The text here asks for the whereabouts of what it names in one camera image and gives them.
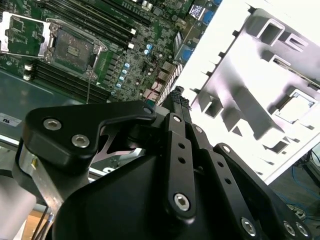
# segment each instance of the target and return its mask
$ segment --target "blue capacitor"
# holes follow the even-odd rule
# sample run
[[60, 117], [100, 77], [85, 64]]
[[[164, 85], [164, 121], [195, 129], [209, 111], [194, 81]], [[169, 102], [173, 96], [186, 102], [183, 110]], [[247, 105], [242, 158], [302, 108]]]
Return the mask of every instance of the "blue capacitor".
[[152, 47], [153, 47], [152, 44], [147, 44], [147, 45], [146, 45], [146, 49], [148, 49], [148, 50], [151, 50]]

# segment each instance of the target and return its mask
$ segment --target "motherboard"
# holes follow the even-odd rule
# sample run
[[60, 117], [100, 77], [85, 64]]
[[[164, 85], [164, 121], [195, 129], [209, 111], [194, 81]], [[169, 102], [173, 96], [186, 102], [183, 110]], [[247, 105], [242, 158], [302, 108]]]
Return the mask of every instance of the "motherboard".
[[158, 104], [222, 0], [0, 0], [0, 68], [82, 103]]

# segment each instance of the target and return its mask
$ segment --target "wire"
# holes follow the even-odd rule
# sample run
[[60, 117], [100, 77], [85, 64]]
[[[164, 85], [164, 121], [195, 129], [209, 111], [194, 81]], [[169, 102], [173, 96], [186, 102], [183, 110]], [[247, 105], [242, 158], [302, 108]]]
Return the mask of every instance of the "wire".
[[160, 73], [159, 66], [158, 66], [157, 61], [154, 61], [154, 64], [155, 64], [155, 68], [156, 68], [156, 80], [155, 80], [156, 81], [156, 86], [153, 89], [151, 88], [151, 92], [145, 98], [145, 103], [148, 101], [150, 95], [153, 94], [155, 92], [155, 90], [159, 87], [159, 73]]
[[53, 222], [53, 219], [54, 219], [54, 215], [52, 213], [50, 213], [47, 221], [43, 225], [39, 234], [36, 236], [35, 240], [45, 240], [46, 239], [47, 232], [51, 226], [51, 223]]
[[296, 169], [293, 166], [292, 167], [292, 178], [295, 181], [295, 183], [297, 185], [299, 185], [301, 188], [303, 188], [304, 190], [306, 190], [309, 194], [311, 194], [312, 196], [314, 196], [316, 199], [320, 200], [320, 197], [311, 189], [307, 188], [305, 185], [303, 185], [298, 179], [296, 179]]
[[318, 159], [318, 162], [320, 164], [320, 159], [319, 159], [318, 155], [313, 150], [311, 150], [311, 152], [313, 153], [313, 155], [315, 155], [316, 159]]
[[153, 94], [155, 92], [155, 90], [159, 87], [159, 81], [156, 81], [156, 86], [155, 88], [151, 88], [151, 92], [148, 94], [148, 96], [146, 97], [145, 101], [148, 101], [148, 98], [150, 97], [151, 94]]
[[47, 206], [47, 207], [45, 208], [45, 210], [44, 210], [41, 218], [40, 218], [40, 221], [39, 221], [38, 225], [36, 226], [36, 228], [35, 228], [35, 230], [34, 230], [34, 233], [33, 233], [33, 235], [32, 235], [31, 240], [35, 240], [35, 239], [36, 239], [36, 237], [37, 237], [37, 235], [38, 235], [38, 231], [39, 231], [39, 229], [40, 229], [40, 227], [41, 227], [42, 222], [44, 221], [44, 218], [45, 218], [45, 216], [46, 216], [46, 214], [47, 214], [47, 212], [48, 212], [48, 209], [49, 209], [49, 207]]

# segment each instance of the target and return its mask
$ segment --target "motherboard slot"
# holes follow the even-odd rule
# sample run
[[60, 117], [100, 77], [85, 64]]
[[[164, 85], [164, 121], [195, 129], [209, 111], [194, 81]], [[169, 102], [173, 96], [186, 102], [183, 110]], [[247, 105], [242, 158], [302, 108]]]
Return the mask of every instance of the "motherboard slot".
[[132, 29], [134, 28], [132, 25], [125, 22], [124, 19], [118, 19], [115, 18], [112, 14], [107, 13], [103, 11], [103, 9], [97, 8], [94, 4], [89, 3], [85, 0], [78, 0], [81, 4], [81, 8], [86, 10], [88, 13], [92, 13], [93, 18], [100, 19], [101, 22], [106, 23], [110, 25], [111, 27], [114, 27], [119, 32], [122, 32], [124, 34], [132, 34]]
[[100, 15], [92, 12], [90, 9], [84, 8], [82, 5], [76, 4], [70, 0], [54, 0], [54, 2], [61, 2], [66, 8], [78, 11], [84, 18], [91, 20], [92, 23], [95, 22], [100, 28], [103, 28], [103, 30], [117, 36], [119, 39], [124, 41], [129, 41], [131, 39], [132, 34], [127, 32], [126, 29], [123, 29], [108, 19], [104, 19]]
[[74, 23], [77, 26], [80, 26], [93, 34], [95, 34], [97, 37], [101, 37], [103, 39], [109, 40], [118, 46], [126, 49], [128, 47], [128, 42], [123, 41], [121, 39], [118, 39], [114, 37], [112, 34], [105, 32], [102, 30], [99, 26], [93, 25], [92, 23], [89, 23], [87, 19], [83, 19], [81, 16], [75, 17], [71, 12], [68, 12], [67, 10], [64, 10], [62, 7], [55, 3], [47, 2], [45, 4], [45, 7], [50, 10], [51, 12], [62, 16], [64, 19], [70, 21], [71, 23]]
[[130, 11], [129, 9], [121, 6], [119, 3], [113, 1], [113, 0], [102, 0], [102, 2], [108, 4], [109, 6], [115, 8], [119, 12], [123, 13], [124, 15], [129, 16], [130, 18], [134, 19], [135, 21], [145, 25], [146, 27], [149, 27], [151, 22], [148, 19], [145, 19], [144, 17], [137, 15], [133, 11]]
[[[66, 72], [57, 70], [55, 67], [43, 62], [37, 62], [34, 72], [36, 80], [51, 85], [58, 90], [76, 95], [79, 99], [86, 101], [88, 83]], [[110, 93], [95, 85], [90, 86], [89, 100], [95, 103], [105, 103]]]
[[115, 18], [113, 15], [104, 12], [100, 9], [97, 9], [93, 5], [86, 5], [89, 9], [92, 9], [93, 11], [96, 12], [96, 14], [100, 15], [102, 18], [109, 19], [110, 21], [113, 21], [115, 24], [121, 26], [122, 28], [126, 29], [129, 33], [131, 33], [132, 29], [134, 28], [132, 25], [129, 23], [125, 22], [125, 20], [120, 20]]

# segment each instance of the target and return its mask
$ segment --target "bolt head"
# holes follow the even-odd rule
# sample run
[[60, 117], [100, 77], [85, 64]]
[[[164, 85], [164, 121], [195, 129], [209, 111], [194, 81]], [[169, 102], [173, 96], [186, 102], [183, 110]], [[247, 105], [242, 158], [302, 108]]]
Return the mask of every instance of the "bolt head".
[[177, 116], [173, 116], [173, 119], [176, 120], [177, 122], [181, 122], [181, 119]]
[[287, 221], [283, 221], [283, 225], [284, 225], [284, 228], [287, 230], [288, 233], [290, 233], [292, 236], [296, 235], [295, 230], [293, 229], [293, 227]]
[[85, 149], [89, 146], [90, 140], [88, 137], [82, 134], [74, 135], [71, 139], [72, 144], [78, 148]]
[[253, 224], [248, 220], [246, 219], [245, 217], [242, 217], [241, 218], [241, 225], [243, 227], [243, 229], [251, 236], [251, 237], [254, 237], [257, 232], [256, 232], [256, 229], [255, 227], [253, 226]]
[[296, 222], [296, 226], [297, 226], [298, 230], [300, 231], [300, 233], [302, 233], [302, 235], [304, 235], [305, 237], [309, 236], [307, 230], [299, 222]]
[[176, 195], [174, 195], [174, 203], [177, 205], [177, 207], [181, 210], [181, 211], [188, 211], [190, 208], [190, 203], [188, 198], [181, 194], [181, 193], [177, 193]]
[[198, 131], [198, 133], [202, 134], [204, 131], [199, 126], [195, 126], [195, 130]]
[[43, 126], [51, 131], [57, 131], [61, 129], [62, 125], [61, 122], [59, 122], [57, 119], [49, 118], [44, 120]]

